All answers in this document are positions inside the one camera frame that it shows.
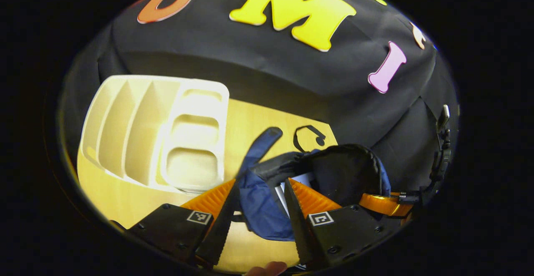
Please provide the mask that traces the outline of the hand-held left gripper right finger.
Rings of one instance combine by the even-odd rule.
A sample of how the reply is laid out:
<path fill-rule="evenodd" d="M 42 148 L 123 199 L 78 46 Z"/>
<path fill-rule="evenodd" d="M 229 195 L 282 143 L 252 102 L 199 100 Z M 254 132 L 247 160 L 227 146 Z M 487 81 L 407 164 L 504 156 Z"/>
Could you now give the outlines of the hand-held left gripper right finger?
<path fill-rule="evenodd" d="M 400 217 L 374 214 L 360 205 L 340 206 L 292 178 L 285 181 L 284 196 L 299 260 L 308 270 L 355 259 L 401 227 Z"/>

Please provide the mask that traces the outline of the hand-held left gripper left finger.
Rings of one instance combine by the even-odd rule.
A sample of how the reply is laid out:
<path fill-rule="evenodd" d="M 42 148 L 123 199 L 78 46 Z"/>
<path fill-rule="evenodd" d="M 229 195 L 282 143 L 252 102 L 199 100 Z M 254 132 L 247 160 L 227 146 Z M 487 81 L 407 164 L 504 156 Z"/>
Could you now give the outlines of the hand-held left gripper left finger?
<path fill-rule="evenodd" d="M 126 229 L 126 235 L 189 265 L 219 264 L 239 200 L 235 179 L 177 206 L 164 203 Z"/>

